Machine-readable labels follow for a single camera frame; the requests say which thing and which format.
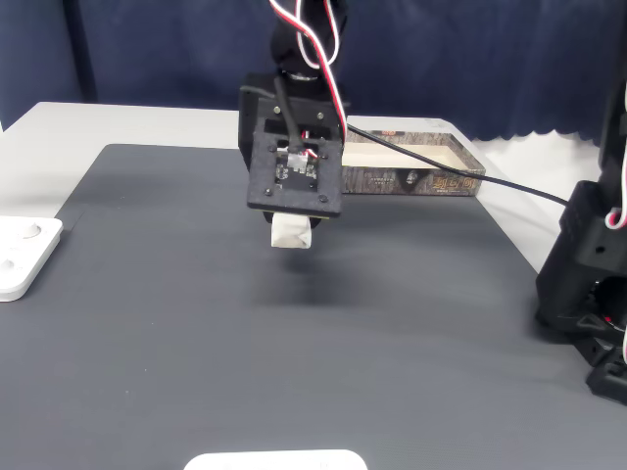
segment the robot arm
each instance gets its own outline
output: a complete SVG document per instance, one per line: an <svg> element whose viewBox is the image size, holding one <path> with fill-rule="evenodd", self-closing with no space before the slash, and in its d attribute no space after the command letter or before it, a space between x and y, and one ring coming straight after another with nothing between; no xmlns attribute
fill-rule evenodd
<svg viewBox="0 0 627 470"><path fill-rule="evenodd" d="M304 227L309 217L311 230L341 213L346 117L325 65L338 57L347 11L344 0L285 4L291 10L270 0L280 17L271 41L277 71L250 74L240 89L239 148L250 172L248 206L268 222L279 212L300 216L280 219ZM299 36L300 21L315 41Z"/></svg>

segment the red and white wire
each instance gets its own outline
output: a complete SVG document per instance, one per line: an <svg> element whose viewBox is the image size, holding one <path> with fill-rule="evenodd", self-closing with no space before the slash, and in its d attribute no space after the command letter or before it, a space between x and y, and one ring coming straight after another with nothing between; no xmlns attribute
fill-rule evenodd
<svg viewBox="0 0 627 470"><path fill-rule="evenodd" d="M288 22L292 26L294 26L298 31L302 32L311 42L313 48L315 49L315 54L320 61L321 70L324 74L324 78L326 79L326 83L329 86L329 90L331 92L331 98L333 100L333 106L335 107L335 111L337 112L337 116L340 119L340 125L342 127L342 139L345 141L346 136L348 135L348 123L346 121L346 114L344 112L344 106L342 105L342 98L340 97L340 92L337 88L337 84L335 83L335 77L333 76L333 71L331 70L331 66L329 65L329 61L326 58L326 53L324 52L324 48L322 47L322 43L315 35L315 32L301 20L297 19L290 12L281 7L277 0L268 0L270 2L270 6L274 10L274 13L278 15L285 22Z"/></svg>
<svg viewBox="0 0 627 470"><path fill-rule="evenodd" d="M303 3L305 0L296 0L296 19L301 21L301 15L303 12ZM324 0L324 8L326 9L326 16L329 18L329 22L331 23L331 30L333 31L333 40L335 42L335 49L333 50L333 55L329 59L329 65L335 62L337 59L337 55L340 52L340 31L337 27L337 22L335 21L335 15L333 15L333 7L331 7L331 0ZM303 43L303 33L297 32L296 38L298 40L298 48L301 50L301 54L306 64L310 66L312 69L318 70L320 68L319 64L316 64L314 61L310 59L305 50L305 44Z"/></svg>
<svg viewBox="0 0 627 470"><path fill-rule="evenodd" d="M625 91L625 109L627 110L627 90ZM621 208L613 208L605 217L605 226L610 230L618 230L627 225L627 148L623 157L623 169L620 174Z"/></svg>

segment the dark gray surface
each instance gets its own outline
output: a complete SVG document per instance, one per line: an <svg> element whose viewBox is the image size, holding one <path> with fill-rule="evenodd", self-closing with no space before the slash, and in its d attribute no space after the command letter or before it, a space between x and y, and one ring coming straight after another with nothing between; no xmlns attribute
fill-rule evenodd
<svg viewBox="0 0 627 470"><path fill-rule="evenodd" d="M105 149L0 305L1 469L326 447L370 470L622 468L627 409L534 328L534 272L475 200L347 197L286 252L246 186L235 151Z"/></svg>

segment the circuit board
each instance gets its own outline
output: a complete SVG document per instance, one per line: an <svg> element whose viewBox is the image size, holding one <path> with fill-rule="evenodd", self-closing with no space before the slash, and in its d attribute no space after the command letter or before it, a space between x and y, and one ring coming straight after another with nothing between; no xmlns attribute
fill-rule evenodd
<svg viewBox="0 0 627 470"><path fill-rule="evenodd" d="M278 152L274 183L280 189L317 191L318 162L307 153L288 154Z"/></svg>

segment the white table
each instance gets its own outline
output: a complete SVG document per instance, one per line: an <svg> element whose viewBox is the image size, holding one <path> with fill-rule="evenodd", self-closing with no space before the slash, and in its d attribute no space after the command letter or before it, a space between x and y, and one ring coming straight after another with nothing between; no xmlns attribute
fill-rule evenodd
<svg viewBox="0 0 627 470"><path fill-rule="evenodd" d="M52 217L109 144L237 148L232 111L40 103L0 136L0 215ZM422 120L349 117L363 129L419 130ZM438 119L432 119L437 125ZM472 146L460 133L466 146ZM598 150L557 134L478 143L488 174L568 198L596 179ZM558 234L561 206L494 184L477 199L536 270Z"/></svg>

